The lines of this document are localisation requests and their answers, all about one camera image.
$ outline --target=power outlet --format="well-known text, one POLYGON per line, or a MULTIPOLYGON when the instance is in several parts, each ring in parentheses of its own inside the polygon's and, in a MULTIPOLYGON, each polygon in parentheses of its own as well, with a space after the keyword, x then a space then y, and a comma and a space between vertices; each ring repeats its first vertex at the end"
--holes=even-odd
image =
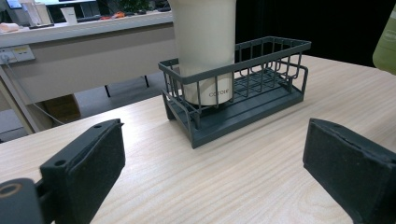
POLYGON ((4 64, 4 61, 8 60, 9 63, 17 62, 14 53, 10 48, 0 49, 0 64, 4 64))
POLYGON ((9 63, 16 63, 33 59, 35 59, 35 55, 29 45, 0 49, 0 64, 4 64, 4 60, 8 60, 9 63))
POLYGON ((29 45, 16 46, 11 49, 18 62, 33 60, 35 58, 29 45))

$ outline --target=dark gray wire basket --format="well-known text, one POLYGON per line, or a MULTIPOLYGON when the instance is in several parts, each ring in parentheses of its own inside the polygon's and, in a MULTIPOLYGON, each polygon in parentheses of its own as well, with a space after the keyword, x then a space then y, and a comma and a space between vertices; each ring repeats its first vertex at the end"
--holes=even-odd
POLYGON ((177 120, 190 138, 192 148, 196 148, 298 104, 304 100, 308 76, 301 59, 303 51, 310 48, 309 41, 267 36, 237 44, 237 63, 189 77, 177 72, 178 59, 160 62, 166 83, 163 90, 166 115, 177 120), (233 79, 233 96, 229 101, 219 104, 216 96, 215 105, 201 105, 199 99, 198 105, 193 105, 185 100, 185 85, 196 83, 199 87, 199 81, 217 80, 218 76, 228 73, 233 79), (295 79, 299 79, 300 88, 294 86, 295 79))

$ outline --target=light wood tabletop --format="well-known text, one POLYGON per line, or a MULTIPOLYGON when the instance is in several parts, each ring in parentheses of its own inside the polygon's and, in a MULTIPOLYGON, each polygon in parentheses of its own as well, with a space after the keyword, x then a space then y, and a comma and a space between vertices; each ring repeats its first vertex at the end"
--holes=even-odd
POLYGON ((92 125, 120 118, 126 165, 92 223, 352 223, 303 167, 310 118, 396 152, 396 77, 303 56, 304 101, 191 148, 161 96, 0 145, 0 182, 38 167, 92 125))

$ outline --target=dark background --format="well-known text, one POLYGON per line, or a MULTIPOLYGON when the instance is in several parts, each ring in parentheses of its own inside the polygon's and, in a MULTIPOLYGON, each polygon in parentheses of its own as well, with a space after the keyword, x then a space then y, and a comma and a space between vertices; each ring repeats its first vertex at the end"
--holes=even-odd
POLYGON ((274 35, 312 42, 304 54, 373 65, 395 1, 237 0, 236 43, 274 35))

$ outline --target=paper cup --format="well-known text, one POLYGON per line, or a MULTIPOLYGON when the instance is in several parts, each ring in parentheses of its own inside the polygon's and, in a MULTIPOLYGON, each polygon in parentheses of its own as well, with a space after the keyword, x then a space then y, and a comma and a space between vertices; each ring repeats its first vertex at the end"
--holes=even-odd
POLYGON ((76 12, 73 7, 63 7, 61 11, 69 25, 77 24, 76 12))
MULTIPOLYGON (((233 64, 236 0, 168 0, 174 18, 180 74, 184 77, 233 64)), ((199 82, 201 105, 231 99, 232 74, 199 82)), ((198 105, 195 83, 184 86, 185 99, 198 105)))

